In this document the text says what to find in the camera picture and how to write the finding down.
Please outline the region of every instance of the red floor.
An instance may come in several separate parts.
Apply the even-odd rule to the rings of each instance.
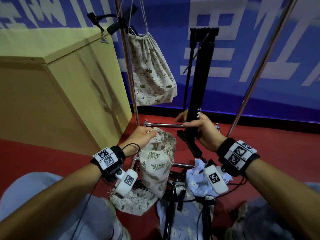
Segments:
[[[140,122],[148,119],[150,123],[173,123],[173,118],[151,115],[139,115]],[[221,132],[226,134],[230,125],[220,124]],[[135,122],[132,118],[121,141],[125,140],[134,130]],[[163,128],[176,135],[176,128]],[[317,146],[320,145],[320,135],[305,134],[298,132],[282,131],[277,129],[266,129],[256,127],[237,126],[232,137],[236,140],[245,141],[258,150],[261,158],[289,175],[304,182],[320,182],[320,159]],[[177,137],[177,150],[175,162],[192,164],[193,157],[185,143]],[[212,158],[218,162],[217,156],[206,149],[203,156]],[[50,172],[61,176],[67,176],[73,171],[86,165],[90,156],[68,153],[54,149],[27,145],[13,141],[0,140],[0,194],[8,188],[17,178],[30,172]],[[131,167],[132,159],[128,158],[125,168]],[[109,187],[100,182],[94,195],[98,197],[109,197]],[[240,202],[257,197],[258,192],[250,183],[241,186],[233,193],[217,200],[217,207],[213,224],[226,227],[232,224],[226,212],[236,207]],[[129,230],[133,240],[157,239],[158,217],[153,207],[142,217],[128,215],[118,212],[122,224]],[[140,227],[131,222],[139,222]]]

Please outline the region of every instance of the leaf print bag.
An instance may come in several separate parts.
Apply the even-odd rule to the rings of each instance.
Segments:
[[[162,129],[153,128],[159,133],[139,152],[142,183],[158,198],[162,198],[167,188],[171,166],[174,164],[176,138]]]
[[[146,33],[139,36],[128,34],[137,106],[171,103],[178,95],[177,84],[158,44],[148,31],[143,0],[139,1]]]

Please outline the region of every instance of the yellow wooden box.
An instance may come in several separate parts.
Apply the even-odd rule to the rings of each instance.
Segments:
[[[132,113],[112,39],[97,28],[0,30],[0,138],[93,155]]]

